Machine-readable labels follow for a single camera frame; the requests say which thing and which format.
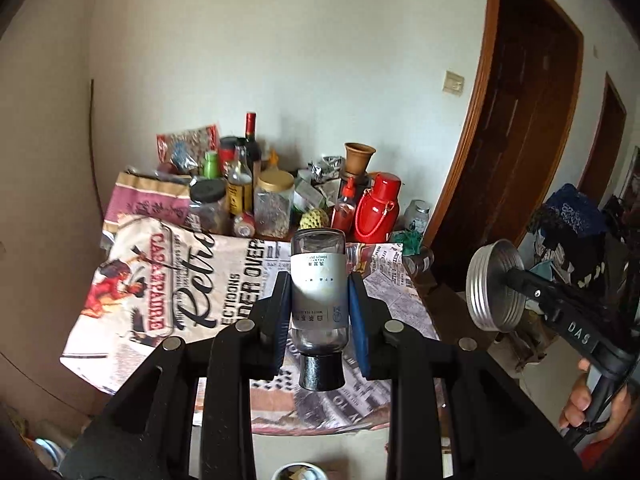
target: gold jar lid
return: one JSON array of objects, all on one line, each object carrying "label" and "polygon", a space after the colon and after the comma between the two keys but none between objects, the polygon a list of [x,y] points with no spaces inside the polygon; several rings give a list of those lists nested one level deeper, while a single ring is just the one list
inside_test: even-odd
[{"label": "gold jar lid", "polygon": [[258,176],[258,186],[265,191],[280,193],[293,187],[293,175],[275,168],[265,170]]}]

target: newspaper print tablecloth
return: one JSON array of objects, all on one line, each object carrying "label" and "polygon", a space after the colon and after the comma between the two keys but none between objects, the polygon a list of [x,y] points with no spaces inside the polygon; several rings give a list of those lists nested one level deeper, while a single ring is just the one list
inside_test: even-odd
[{"label": "newspaper print tablecloth", "polygon": [[[363,275],[368,294],[385,301],[393,317],[437,338],[401,255],[399,244],[348,244],[348,271]],[[277,273],[289,270],[289,259],[286,242],[203,238],[159,220],[125,218],[109,261],[96,270],[60,361],[112,394],[169,334],[191,342],[247,316],[253,301],[271,295]],[[212,289],[204,316],[202,304],[186,301],[184,288],[193,290],[193,283]],[[299,357],[289,339],[277,377],[251,382],[254,433],[336,433],[388,423],[390,385],[364,380],[351,345],[343,357],[346,384],[333,392],[309,392],[298,386]],[[195,424],[202,421],[204,386],[202,379]]]}]

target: green cloth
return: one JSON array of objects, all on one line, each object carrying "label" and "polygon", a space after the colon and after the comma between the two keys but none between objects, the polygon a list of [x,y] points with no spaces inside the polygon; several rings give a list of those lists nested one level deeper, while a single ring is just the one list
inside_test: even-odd
[{"label": "green cloth", "polygon": [[418,231],[393,231],[391,243],[402,244],[402,256],[411,256],[420,252],[422,234]]}]

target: door frame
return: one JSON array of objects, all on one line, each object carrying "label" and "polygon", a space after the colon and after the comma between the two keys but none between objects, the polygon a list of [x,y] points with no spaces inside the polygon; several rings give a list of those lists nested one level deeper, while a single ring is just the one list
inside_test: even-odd
[{"label": "door frame", "polygon": [[[591,143],[591,150],[589,151],[589,158],[587,158],[587,162],[584,165],[584,169],[582,170],[582,176],[580,177],[580,182],[578,183],[578,186],[576,186],[578,189],[580,189],[582,187],[582,183],[584,182],[584,177],[587,175],[587,170],[589,169],[589,165],[591,164],[591,159],[593,158],[594,154],[595,154],[595,150],[596,150],[596,142],[598,142],[598,138],[600,137],[600,134],[602,132],[601,128],[602,128],[602,117],[604,115],[604,107],[607,104],[607,90],[611,88],[611,91],[613,92],[613,96],[616,98],[616,101],[618,101],[618,104],[620,105],[620,108],[622,108],[622,111],[625,114],[625,121],[626,121],[626,107],[625,104],[622,102],[622,98],[620,97],[620,94],[618,93],[618,89],[616,88],[616,86],[613,84],[613,79],[611,79],[611,76],[609,75],[609,72],[605,72],[604,75],[604,88],[602,90],[602,107],[600,108],[600,117],[598,118],[598,125],[596,126],[596,133],[593,136],[593,142]],[[613,174],[613,170],[616,167],[616,163],[613,163],[613,168],[611,169],[611,174]]]},{"label": "door frame", "polygon": [[[568,27],[574,32],[578,40],[578,53],[576,63],[576,73],[574,76],[574,88],[571,95],[571,101],[569,104],[569,111],[567,114],[566,124],[562,130],[562,136],[560,143],[558,144],[558,150],[549,169],[548,175],[545,178],[542,186],[542,191],[536,201],[537,206],[542,204],[545,196],[551,186],[551,181],[556,174],[556,169],[560,163],[562,152],[564,152],[564,146],[569,136],[569,130],[574,120],[575,105],[578,101],[578,89],[580,88],[580,76],[582,75],[582,58],[584,53],[584,37],[575,23],[569,18],[566,12],[554,1],[545,0],[552,9],[564,20]],[[424,234],[423,244],[430,246],[433,239],[442,224],[447,209],[453,199],[453,193],[458,186],[462,170],[465,167],[466,158],[471,148],[471,143],[476,135],[476,129],[478,128],[478,122],[480,120],[480,113],[482,106],[484,105],[484,98],[486,96],[486,89],[489,82],[489,74],[491,72],[491,63],[494,57],[495,37],[498,31],[498,11],[500,9],[500,0],[487,0],[486,12],[484,18],[484,33],[482,35],[482,45],[480,49],[480,60],[478,62],[478,71],[476,72],[476,81],[474,88],[471,92],[471,99],[469,102],[469,108],[466,112],[465,123],[462,127],[462,134],[460,135],[460,141],[456,148],[456,154],[451,163],[449,174],[440,193],[438,203],[433,210],[431,221],[427,226],[427,231]],[[526,226],[522,227],[522,232],[518,236],[517,240],[514,240],[516,247],[520,244],[526,233]]]}]

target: hand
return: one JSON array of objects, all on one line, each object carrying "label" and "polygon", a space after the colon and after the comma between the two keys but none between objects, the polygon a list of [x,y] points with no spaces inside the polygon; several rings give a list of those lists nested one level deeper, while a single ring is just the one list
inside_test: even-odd
[{"label": "hand", "polygon": [[[580,362],[578,363],[578,368],[580,370],[587,372],[589,370],[589,366],[590,363],[587,359],[580,359]],[[586,386],[586,381],[586,373],[582,374],[580,378],[575,381],[574,389],[571,391],[569,400],[560,415],[560,421],[558,422],[560,429],[568,428],[569,425],[576,428],[584,422],[584,410],[586,410],[591,403],[591,393]],[[591,442],[606,440],[613,436],[620,429],[620,426],[622,426],[626,414],[630,409],[631,398],[625,386],[611,402],[611,416],[609,417],[607,425],[596,433]]]}]

